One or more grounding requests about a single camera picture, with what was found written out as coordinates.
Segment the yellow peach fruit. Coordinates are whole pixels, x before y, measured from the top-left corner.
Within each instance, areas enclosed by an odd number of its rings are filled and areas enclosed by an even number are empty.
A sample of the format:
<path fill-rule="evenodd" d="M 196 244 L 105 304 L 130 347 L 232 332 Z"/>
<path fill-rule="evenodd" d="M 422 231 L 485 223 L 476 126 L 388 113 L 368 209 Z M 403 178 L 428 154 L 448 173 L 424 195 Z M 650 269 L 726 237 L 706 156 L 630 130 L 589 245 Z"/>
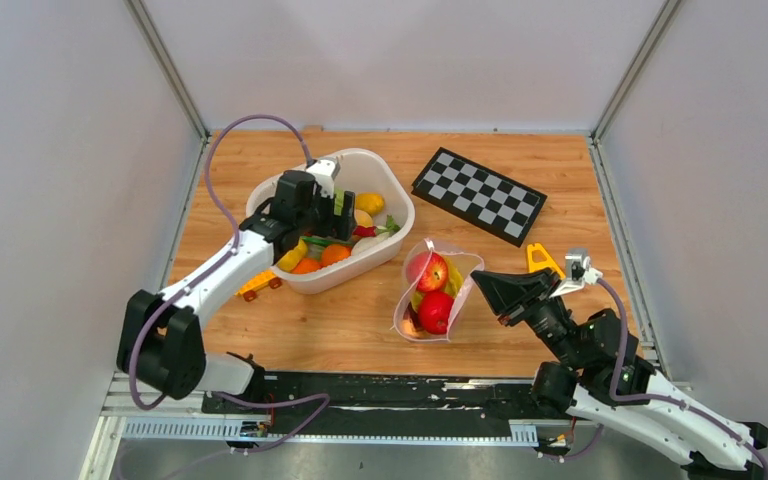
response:
<path fill-rule="evenodd" d="M 374 227 L 375 223 L 373 217 L 366 211 L 355 209 L 354 218 L 358 227 Z"/>

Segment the white plastic basket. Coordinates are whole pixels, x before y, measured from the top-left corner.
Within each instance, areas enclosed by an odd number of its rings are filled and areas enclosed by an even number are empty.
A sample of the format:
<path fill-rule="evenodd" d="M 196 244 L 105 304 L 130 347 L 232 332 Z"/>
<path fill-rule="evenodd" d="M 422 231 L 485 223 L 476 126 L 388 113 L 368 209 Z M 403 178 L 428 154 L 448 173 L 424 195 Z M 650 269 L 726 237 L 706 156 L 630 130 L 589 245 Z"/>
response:
<path fill-rule="evenodd" d="M 390 216 L 400 226 L 400 230 L 357 255 L 312 273 L 297 275 L 284 272 L 276 266 L 271 268 L 276 277 L 301 294 L 324 292 L 392 260 L 402 249 L 416 219 L 412 200 L 380 155 L 362 148 L 347 148 L 325 157 L 339 164 L 336 188 L 354 193 L 381 194 L 385 200 L 385 209 L 375 220 L 384 221 Z"/>

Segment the clear zip top bag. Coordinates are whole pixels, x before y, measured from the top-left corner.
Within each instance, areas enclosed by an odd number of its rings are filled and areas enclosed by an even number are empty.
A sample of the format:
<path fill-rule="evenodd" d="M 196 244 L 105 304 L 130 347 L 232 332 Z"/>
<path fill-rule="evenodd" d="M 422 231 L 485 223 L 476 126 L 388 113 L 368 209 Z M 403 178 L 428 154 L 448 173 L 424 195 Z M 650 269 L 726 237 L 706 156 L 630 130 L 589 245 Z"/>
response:
<path fill-rule="evenodd" d="M 448 343 L 475 286 L 471 274 L 484 259 L 452 244 L 423 239 L 403 266 L 403 292 L 393 315 L 393 328 L 417 343 Z"/>

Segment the yellow napa cabbage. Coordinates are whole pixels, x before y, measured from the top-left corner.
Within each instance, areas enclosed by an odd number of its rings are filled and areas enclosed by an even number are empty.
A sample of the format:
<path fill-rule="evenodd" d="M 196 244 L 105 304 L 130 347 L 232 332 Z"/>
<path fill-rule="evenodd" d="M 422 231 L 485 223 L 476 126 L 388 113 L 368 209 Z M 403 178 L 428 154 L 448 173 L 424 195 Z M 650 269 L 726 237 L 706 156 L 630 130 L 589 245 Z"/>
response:
<path fill-rule="evenodd" d="M 449 295 L 452 298 L 456 298 L 459 294 L 459 291 L 461 287 L 464 284 L 464 278 L 460 271 L 458 270 L 457 266 L 453 263 L 453 261 L 447 257 L 443 257 L 447 267 L 448 267 L 448 280 L 443 288 L 443 291 Z M 423 292 L 420 292 L 419 290 L 416 290 L 410 301 L 410 306 L 415 312 L 418 312 L 419 306 L 424 298 L 425 294 Z"/>

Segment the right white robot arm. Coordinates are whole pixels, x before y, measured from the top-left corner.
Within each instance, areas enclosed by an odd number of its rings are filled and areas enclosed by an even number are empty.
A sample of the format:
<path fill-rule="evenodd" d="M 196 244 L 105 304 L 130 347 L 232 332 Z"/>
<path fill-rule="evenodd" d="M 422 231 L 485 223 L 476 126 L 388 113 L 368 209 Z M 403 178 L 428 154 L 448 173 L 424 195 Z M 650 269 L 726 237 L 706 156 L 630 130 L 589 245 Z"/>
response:
<path fill-rule="evenodd" d="M 544 417 L 590 420 L 660 452 L 691 479 L 768 479 L 768 428 L 729 420 L 672 383 L 638 355 L 623 303 L 577 323 L 563 297 L 597 284 L 619 295 L 593 267 L 565 278 L 545 268 L 526 274 L 475 271 L 500 324 L 528 326 L 554 355 L 542 363 L 530 389 Z"/>

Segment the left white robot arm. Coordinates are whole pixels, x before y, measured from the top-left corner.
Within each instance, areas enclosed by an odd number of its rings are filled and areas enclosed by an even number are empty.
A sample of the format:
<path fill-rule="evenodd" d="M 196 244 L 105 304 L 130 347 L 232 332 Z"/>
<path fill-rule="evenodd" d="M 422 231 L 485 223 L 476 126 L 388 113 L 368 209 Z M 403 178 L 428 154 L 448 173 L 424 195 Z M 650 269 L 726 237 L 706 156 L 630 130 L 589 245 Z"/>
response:
<path fill-rule="evenodd" d="M 318 160 L 304 170 L 288 170 L 273 196 L 242 222 L 233 222 L 229 242 L 184 279 L 152 293 L 139 290 L 128 300 L 117 353 L 118 368 L 129 377 L 136 405 L 137 385 L 162 398 L 181 400 L 194 391 L 227 393 L 243 413 L 258 411 L 266 386 L 256 366 L 237 354 L 209 354 L 203 332 L 219 308 L 248 281 L 293 250 L 301 236 L 316 233 L 348 239 L 356 228 L 355 196 L 335 187 L 340 168 Z"/>

